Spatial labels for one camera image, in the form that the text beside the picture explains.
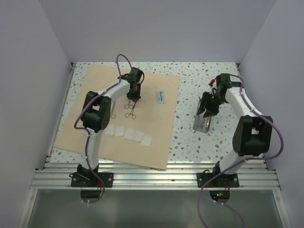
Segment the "steel curved scissors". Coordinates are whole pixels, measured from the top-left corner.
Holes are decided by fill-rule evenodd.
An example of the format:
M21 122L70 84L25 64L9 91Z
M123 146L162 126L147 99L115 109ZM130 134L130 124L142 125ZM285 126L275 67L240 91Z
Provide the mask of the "steel curved scissors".
M204 127L204 118L203 114L199 114L196 116L196 128L202 129Z

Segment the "metal instrument tray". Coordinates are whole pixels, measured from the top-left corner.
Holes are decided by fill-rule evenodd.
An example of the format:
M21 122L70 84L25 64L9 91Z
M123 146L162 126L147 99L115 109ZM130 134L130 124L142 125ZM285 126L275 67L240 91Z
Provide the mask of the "metal instrument tray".
M211 124L211 117L203 117L203 114L199 114L201 105L201 99L198 102L196 114L194 115L193 130L201 133L207 133Z

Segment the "steel forceps clamp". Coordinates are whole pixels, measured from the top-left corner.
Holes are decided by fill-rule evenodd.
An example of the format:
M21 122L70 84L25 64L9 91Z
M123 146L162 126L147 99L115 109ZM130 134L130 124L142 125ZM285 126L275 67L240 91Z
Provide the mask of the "steel forceps clamp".
M131 118L131 119L135 119L136 118L136 115L134 114L134 110L135 110L135 106L136 106L136 103L134 102L134 104L133 104L133 109L130 109L130 111L129 112L126 112L125 113L125 117L126 118Z

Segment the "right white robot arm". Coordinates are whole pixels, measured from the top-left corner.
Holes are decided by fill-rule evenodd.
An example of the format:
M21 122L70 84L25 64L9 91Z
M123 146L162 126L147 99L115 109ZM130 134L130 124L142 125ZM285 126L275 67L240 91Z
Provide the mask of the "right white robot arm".
M202 133L209 131L212 117L219 113L223 104L229 104L238 118L232 151L212 170L211 180L219 187L228 182L228 175L237 173L246 159L268 152L272 135L272 118L256 110L245 92L243 80L233 81L232 77L232 74L222 73L211 80L211 89L199 98L194 115L193 129Z

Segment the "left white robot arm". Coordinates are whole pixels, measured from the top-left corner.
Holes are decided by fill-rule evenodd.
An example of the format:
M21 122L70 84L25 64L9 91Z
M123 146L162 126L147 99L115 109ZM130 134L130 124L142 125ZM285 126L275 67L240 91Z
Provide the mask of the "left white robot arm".
M77 173L82 175L82 181L87 186L92 187L99 180L97 174L99 145L103 131L111 119L111 105L122 96L136 103L141 98L143 81L144 72L132 67L129 73L119 76L113 85L86 94L82 112L76 119L74 128L87 132L85 160L77 167Z

